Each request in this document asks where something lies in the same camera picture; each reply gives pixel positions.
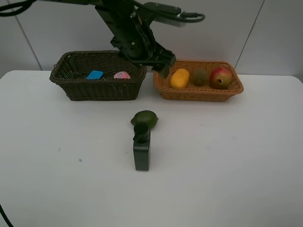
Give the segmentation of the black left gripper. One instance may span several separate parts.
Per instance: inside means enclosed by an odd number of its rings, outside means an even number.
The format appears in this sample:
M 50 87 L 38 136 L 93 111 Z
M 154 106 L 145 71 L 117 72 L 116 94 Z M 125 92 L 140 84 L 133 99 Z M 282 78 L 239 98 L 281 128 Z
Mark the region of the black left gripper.
M 114 37 L 111 44 L 134 65 L 152 66 L 152 70 L 166 79 L 176 61 L 172 51 L 156 42 L 150 24 L 153 17 L 139 14 L 114 17 L 109 26 Z

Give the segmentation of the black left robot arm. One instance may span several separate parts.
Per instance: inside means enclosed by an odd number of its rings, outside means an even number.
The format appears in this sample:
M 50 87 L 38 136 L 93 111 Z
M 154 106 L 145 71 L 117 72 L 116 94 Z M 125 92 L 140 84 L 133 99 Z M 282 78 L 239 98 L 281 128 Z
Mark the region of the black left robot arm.
M 162 47 L 150 24 L 158 17 L 150 8 L 135 7 L 130 0 L 61 0 L 60 3 L 92 5 L 114 37 L 111 44 L 119 55 L 136 67 L 149 66 L 163 78 L 176 61 L 172 51 Z

